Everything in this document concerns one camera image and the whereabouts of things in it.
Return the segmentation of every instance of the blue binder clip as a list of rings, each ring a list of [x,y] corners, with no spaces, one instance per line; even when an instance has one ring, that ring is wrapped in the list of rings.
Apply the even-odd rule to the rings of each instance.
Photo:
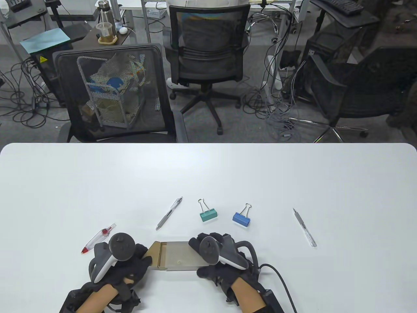
[[[249,223],[251,222],[251,219],[248,217],[249,209],[251,207],[252,206],[249,203],[246,203],[245,208],[242,210],[242,212],[236,212],[235,215],[233,215],[232,220],[240,225],[243,225],[244,227],[248,227]]]
[[[203,213],[200,213],[200,217],[201,217],[201,220],[202,220],[203,222],[206,222],[206,221],[208,221],[208,220],[211,220],[212,218],[217,217],[217,212],[216,212],[216,210],[215,210],[215,209],[209,209],[209,207],[207,206],[207,204],[204,202],[204,199],[200,199],[198,202],[199,202],[199,204],[200,204],[200,206],[201,206],[201,210],[203,211]],[[207,211],[204,211],[204,209],[203,209],[203,205],[201,204],[201,202],[203,202],[203,203],[204,203],[204,205],[205,205],[205,206],[206,206],[206,208],[207,208]]]

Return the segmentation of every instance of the mouse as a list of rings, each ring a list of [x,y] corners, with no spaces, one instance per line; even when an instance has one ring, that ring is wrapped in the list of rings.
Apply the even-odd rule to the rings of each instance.
[[[127,27],[124,27],[124,26],[123,26],[121,29],[119,29],[119,33],[120,33],[121,35],[127,34],[127,32],[128,32]]]

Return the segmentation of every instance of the office chair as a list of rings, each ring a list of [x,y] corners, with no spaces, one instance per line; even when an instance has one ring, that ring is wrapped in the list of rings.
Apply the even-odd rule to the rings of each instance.
[[[212,90],[213,83],[240,81],[243,77],[243,52],[249,44],[245,33],[250,5],[226,8],[184,8],[170,6],[171,28],[164,27],[163,45],[171,64],[173,83],[201,85],[200,90],[172,89],[176,93],[194,95],[181,113],[204,101],[217,123],[217,134],[223,134],[219,116],[211,98],[236,100],[240,97]]]
[[[170,108],[157,45],[60,51],[54,62],[70,117],[58,142],[188,141],[181,112]]]
[[[408,91],[417,77],[417,47],[378,48],[359,64],[325,64],[311,55],[304,69],[305,89],[312,95],[328,124],[290,118],[310,125],[325,125],[325,131],[314,141],[319,142],[329,131],[344,142],[340,129],[369,129],[338,126],[340,118],[364,118],[385,114],[395,115],[405,106]]]

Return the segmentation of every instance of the gloved hand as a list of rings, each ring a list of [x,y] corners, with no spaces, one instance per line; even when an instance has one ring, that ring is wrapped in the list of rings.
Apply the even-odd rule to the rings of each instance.
[[[137,243],[133,256],[127,261],[118,261],[107,271],[101,282],[111,284],[116,288],[116,286],[124,284],[123,278],[126,277],[133,280],[133,283],[127,284],[127,287],[133,288],[144,277],[146,270],[152,264],[151,256],[142,259],[147,251],[147,247]]]
[[[223,237],[227,236],[227,234],[224,234],[222,236],[216,232],[212,232],[209,235],[201,233],[197,236],[197,238],[191,238],[188,244],[198,254],[200,254],[201,241],[207,236],[211,236],[214,239],[216,239],[218,242],[222,243]],[[239,254],[246,258],[243,252],[239,252]],[[234,301],[237,305],[239,305],[234,295],[234,292],[231,289],[231,286],[239,277],[242,278],[244,281],[246,281],[254,289],[256,290],[263,289],[263,287],[258,282],[259,269],[255,268],[253,263],[250,260],[248,260],[248,263],[249,263],[249,268],[247,270],[240,270],[228,264],[223,264],[221,262],[218,262],[215,265],[209,265],[209,266],[199,268],[197,270],[197,275],[200,278],[206,278],[206,279],[212,280],[216,286],[220,285],[222,291],[227,297],[226,301],[227,302]]]
[[[145,246],[136,244],[133,256],[127,261],[118,261],[98,283],[88,282],[80,289],[70,291],[60,313],[75,312],[93,292],[98,292],[107,284],[111,284],[118,292],[114,299],[108,301],[111,304],[122,305],[118,312],[131,313],[133,308],[140,303],[135,291],[131,289],[143,278],[146,270],[152,264],[152,257],[142,259],[147,251],[148,249]],[[95,260],[93,259],[88,269],[90,276],[94,265]],[[128,278],[130,282],[125,283],[124,278]]]

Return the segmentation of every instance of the chair base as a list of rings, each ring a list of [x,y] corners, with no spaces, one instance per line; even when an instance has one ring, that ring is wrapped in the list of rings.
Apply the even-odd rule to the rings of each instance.
[[[219,116],[217,115],[217,112],[213,106],[213,104],[211,103],[211,98],[216,98],[216,99],[228,99],[228,100],[236,100],[237,104],[235,105],[235,107],[237,109],[240,109],[241,106],[241,99],[240,96],[234,96],[234,95],[229,95],[226,93],[222,93],[222,92],[218,92],[218,91],[214,91],[211,89],[212,85],[201,85],[201,89],[197,90],[197,89],[183,89],[183,88],[173,88],[171,94],[169,95],[169,98],[171,100],[174,100],[176,98],[176,93],[182,93],[182,94],[187,94],[187,95],[193,95],[195,96],[190,102],[188,102],[188,104],[183,107],[181,109],[181,113],[184,114],[186,113],[189,109],[191,109],[193,106],[195,106],[198,102],[203,101],[206,103],[206,105],[208,106],[211,114],[213,115],[214,119],[216,120],[217,123],[217,134],[218,135],[223,135],[223,127],[221,125],[221,121]]]
[[[345,142],[342,136],[340,135],[340,133],[338,132],[338,129],[360,131],[359,135],[362,138],[366,138],[368,136],[368,131],[369,131],[369,129],[367,128],[348,127],[348,126],[330,126],[329,124],[326,124],[326,123],[308,121],[305,119],[296,119],[294,117],[290,117],[289,120],[293,122],[308,124],[308,125],[327,126],[326,130],[320,136],[318,136],[316,140],[313,141],[314,143],[319,142],[329,131],[335,134],[339,142]]]

